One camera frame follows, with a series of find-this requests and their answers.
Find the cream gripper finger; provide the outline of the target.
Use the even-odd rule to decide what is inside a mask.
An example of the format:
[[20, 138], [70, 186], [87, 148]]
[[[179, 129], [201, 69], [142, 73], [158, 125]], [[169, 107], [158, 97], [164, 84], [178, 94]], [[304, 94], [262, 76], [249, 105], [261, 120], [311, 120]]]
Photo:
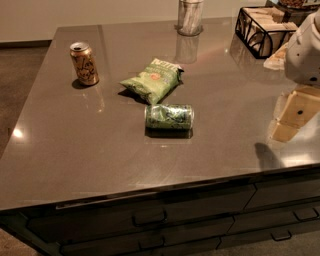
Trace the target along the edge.
[[271, 132], [271, 137], [280, 142], [290, 141], [296, 134], [298, 129], [277, 122]]

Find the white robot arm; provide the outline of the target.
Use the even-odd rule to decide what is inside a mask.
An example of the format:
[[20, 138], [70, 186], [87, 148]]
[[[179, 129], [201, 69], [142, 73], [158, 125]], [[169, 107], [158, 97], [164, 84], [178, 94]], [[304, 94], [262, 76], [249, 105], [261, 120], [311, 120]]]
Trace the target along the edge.
[[296, 83], [274, 110], [271, 138], [291, 140], [320, 111], [320, 10], [310, 14], [290, 38], [285, 75]]

